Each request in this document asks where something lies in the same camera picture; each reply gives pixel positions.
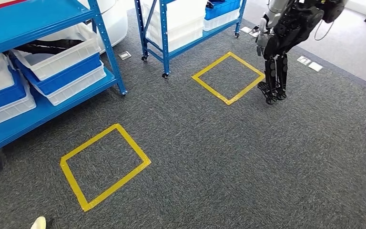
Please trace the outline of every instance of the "metal shelf frame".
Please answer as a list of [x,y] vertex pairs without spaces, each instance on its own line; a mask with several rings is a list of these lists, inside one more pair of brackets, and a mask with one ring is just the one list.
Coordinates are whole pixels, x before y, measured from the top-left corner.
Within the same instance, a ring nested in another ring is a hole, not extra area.
[[122,95],[127,94],[99,5],[96,0],[88,2],[90,9],[77,0],[33,0],[0,9],[0,53],[92,20],[92,29],[97,32],[98,28],[112,66],[112,73],[105,69],[107,75],[103,79],[58,106],[51,105],[44,96],[31,88],[37,107],[0,123],[0,148],[115,84]]
[[[235,36],[239,37],[239,29],[241,26],[241,22],[242,22],[242,17],[244,14],[244,9],[245,9],[245,5],[246,5],[246,0],[242,0],[241,3],[241,7],[239,10],[239,17],[234,20],[231,21],[225,25],[222,25],[218,28],[215,28],[211,31],[203,31],[203,36],[183,47],[180,47],[177,50],[174,50],[172,52],[169,52],[169,47],[168,47],[168,26],[167,26],[167,17],[166,17],[166,12],[167,12],[167,4],[171,3],[175,0],[159,0],[159,7],[160,7],[160,15],[161,15],[161,30],[162,30],[162,41],[163,41],[163,45],[162,47],[159,47],[156,43],[154,43],[153,41],[151,41],[150,39],[146,38],[146,32],[148,30],[148,26],[150,24],[152,15],[153,15],[153,11],[155,9],[155,5],[157,0],[153,0],[149,15],[148,15],[148,19],[146,20],[146,24],[144,25],[144,20],[142,17],[142,7],[141,7],[141,0],[135,0],[135,9],[137,12],[137,20],[138,20],[138,27],[140,30],[140,38],[141,38],[141,45],[142,45],[142,60],[146,61],[148,58],[148,55],[151,54],[152,56],[154,56],[156,59],[158,59],[160,62],[163,63],[163,69],[164,69],[164,74],[163,77],[167,78],[169,76],[170,73],[170,60],[180,54],[182,54],[183,52],[189,50],[190,48],[198,45],[199,43],[213,37],[214,35],[218,34],[219,32],[224,31],[225,29],[233,26],[236,24],[235,27]],[[162,56],[159,56],[158,54],[156,54],[153,50],[151,50],[148,47],[148,44],[151,44],[153,47],[155,47],[157,50],[159,50],[162,53]]]

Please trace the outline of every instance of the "shelf leg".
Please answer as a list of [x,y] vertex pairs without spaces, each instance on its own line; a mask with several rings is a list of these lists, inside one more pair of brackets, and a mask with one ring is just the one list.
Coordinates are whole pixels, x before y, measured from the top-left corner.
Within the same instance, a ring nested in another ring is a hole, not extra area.
[[238,23],[236,24],[235,34],[239,33],[239,30],[241,28],[242,17],[244,16],[245,6],[246,6],[246,0],[243,0],[241,9],[239,10],[239,18],[238,18]]
[[96,0],[88,0],[91,10],[95,12],[95,16],[92,20],[92,25],[94,23],[97,25],[99,29],[100,36],[102,37],[104,47],[106,49],[107,57],[109,58],[110,64],[112,66],[112,72],[116,78],[117,86],[119,87],[120,93],[122,95],[127,94],[127,90],[125,89],[124,83],[121,79],[120,69],[117,65],[116,58],[114,56],[112,44],[110,43],[109,35],[107,34],[106,27],[104,26],[102,15],[100,14],[99,5]]
[[168,26],[166,20],[166,3],[163,0],[159,2],[161,12],[161,29],[162,29],[162,54],[163,54],[163,69],[165,73],[162,75],[163,78],[169,76],[169,44],[168,44]]
[[135,3],[135,10],[137,11],[137,20],[138,20],[138,29],[140,30],[140,38],[141,38],[141,46],[142,46],[142,56],[148,57],[148,42],[145,38],[145,28],[144,28],[144,21],[142,18],[142,9],[141,9],[141,1],[134,0]]

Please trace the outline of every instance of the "blue metal shelf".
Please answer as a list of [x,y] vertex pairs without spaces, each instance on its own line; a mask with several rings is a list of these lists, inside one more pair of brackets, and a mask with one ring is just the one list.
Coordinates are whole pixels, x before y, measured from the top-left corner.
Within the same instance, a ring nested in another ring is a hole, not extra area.
[[[234,24],[236,24],[236,28],[235,28],[235,35],[237,35],[237,37],[239,36],[239,28],[241,26],[241,22],[242,22],[242,17],[244,14],[244,9],[246,6],[246,0],[242,0],[242,5],[239,9],[239,17],[238,19],[229,22],[225,25],[222,25],[218,28],[215,28],[211,31],[204,31],[203,32],[203,37],[191,42],[190,44],[187,44],[183,47],[180,47],[177,50],[174,50],[172,52],[169,52],[169,47],[168,47],[168,27],[167,27],[167,17],[166,17],[166,12],[167,12],[167,4],[170,2],[173,2],[175,0],[159,0],[159,6],[160,6],[160,16],[161,16],[161,30],[162,30],[162,41],[163,41],[163,45],[162,47],[159,47],[156,43],[154,43],[153,41],[149,40],[146,38],[146,32],[147,32],[147,28],[149,26],[149,23],[151,21],[151,17],[156,5],[157,0],[153,0],[150,12],[149,12],[149,16],[146,20],[146,24],[144,25],[144,20],[142,18],[142,10],[141,10],[141,0],[135,0],[135,9],[137,11],[137,20],[138,20],[138,26],[139,26],[139,30],[140,30],[140,37],[141,37],[141,45],[142,45],[142,55],[143,58],[142,60],[146,61],[146,58],[148,57],[148,54],[153,55],[156,59],[158,59],[159,61],[163,62],[163,69],[164,69],[164,74],[163,77],[167,77],[169,75],[169,61],[170,59],[178,56],[179,54],[189,50],[190,48],[198,45],[199,43],[213,37],[214,35],[218,34],[219,32],[224,31],[225,29],[233,26]],[[156,49],[158,49],[160,52],[162,52],[162,57],[157,55],[153,50],[151,50],[148,47],[148,43],[150,43],[151,45],[153,45]]]
[[106,68],[105,72],[107,75],[103,79],[57,106],[53,106],[46,97],[31,88],[37,107],[0,123],[0,148],[116,84],[116,77]]
[[114,84],[121,94],[127,93],[99,5],[96,0],[88,2],[90,9],[77,0],[28,0],[0,9],[0,52],[92,19],[92,29],[96,32],[97,27],[101,34],[113,72],[106,69],[105,78],[58,106],[32,89],[37,107],[0,124],[0,148]]
[[0,52],[93,17],[77,0],[29,0],[0,8]]

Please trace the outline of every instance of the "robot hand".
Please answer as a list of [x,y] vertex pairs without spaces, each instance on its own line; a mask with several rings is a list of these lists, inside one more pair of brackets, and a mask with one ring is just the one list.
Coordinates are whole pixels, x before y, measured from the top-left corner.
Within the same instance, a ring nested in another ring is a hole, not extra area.
[[270,39],[271,35],[268,33],[262,33],[260,32],[259,35],[256,38],[256,44],[257,44],[257,55],[258,56],[263,56],[264,55],[264,49],[267,46],[267,43]]

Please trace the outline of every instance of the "stacked bins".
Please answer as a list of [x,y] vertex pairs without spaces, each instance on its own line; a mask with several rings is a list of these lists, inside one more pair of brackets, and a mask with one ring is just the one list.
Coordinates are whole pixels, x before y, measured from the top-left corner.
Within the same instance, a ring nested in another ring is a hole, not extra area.
[[[153,0],[141,1],[144,24],[148,19],[152,3]],[[168,52],[203,36],[206,4],[207,0],[176,0],[167,5]],[[156,2],[146,37],[160,48],[163,47],[159,1]]]
[[39,40],[63,39],[82,42],[56,55],[12,50],[24,76],[54,106],[106,76],[99,58],[98,35],[88,26],[81,23]]
[[0,54],[0,123],[36,107],[27,82]]

